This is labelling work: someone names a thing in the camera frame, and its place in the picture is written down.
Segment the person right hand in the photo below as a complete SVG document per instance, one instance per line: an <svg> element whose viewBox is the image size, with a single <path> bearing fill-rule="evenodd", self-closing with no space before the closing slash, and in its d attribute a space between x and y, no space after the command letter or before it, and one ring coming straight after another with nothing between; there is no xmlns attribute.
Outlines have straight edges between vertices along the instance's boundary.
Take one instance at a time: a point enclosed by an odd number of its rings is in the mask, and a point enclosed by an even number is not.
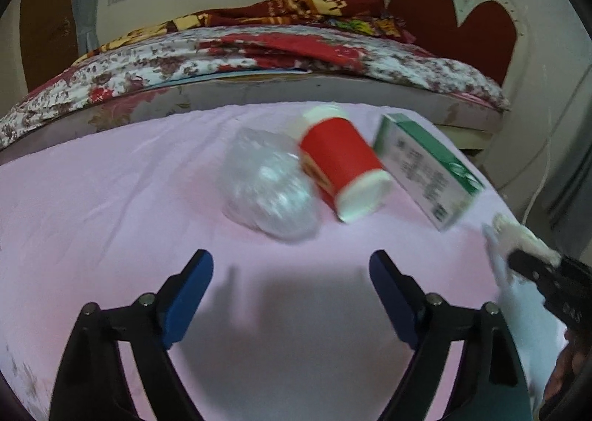
<svg viewBox="0 0 592 421"><path fill-rule="evenodd" d="M560 392L569 376L579 374L591 350L590 335L581 336L571 330L567 330L564 334L564 339L567 345L560 353L555 368L545 387L545 402Z"/></svg>

